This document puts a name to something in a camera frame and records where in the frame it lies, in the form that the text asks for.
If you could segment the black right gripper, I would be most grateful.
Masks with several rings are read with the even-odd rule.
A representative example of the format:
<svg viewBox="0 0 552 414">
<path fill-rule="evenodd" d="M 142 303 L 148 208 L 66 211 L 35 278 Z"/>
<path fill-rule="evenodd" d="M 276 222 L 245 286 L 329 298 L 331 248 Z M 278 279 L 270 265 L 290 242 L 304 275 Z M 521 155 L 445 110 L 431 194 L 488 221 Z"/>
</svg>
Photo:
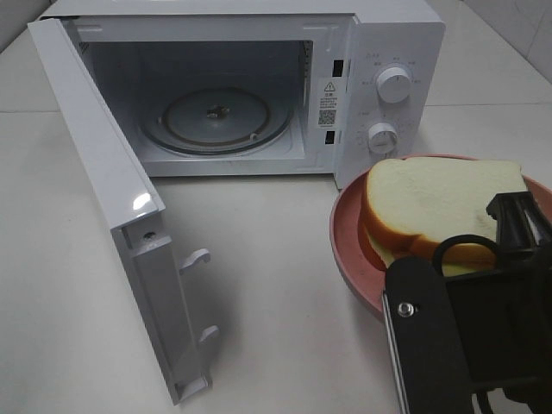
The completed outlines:
<svg viewBox="0 0 552 414">
<path fill-rule="evenodd" d="M 529 191 L 498 193 L 499 267 L 443 277 L 460 347 L 446 372 L 444 413 L 492 412 L 499 389 L 532 413 L 551 411 L 551 223 Z"/>
</svg>

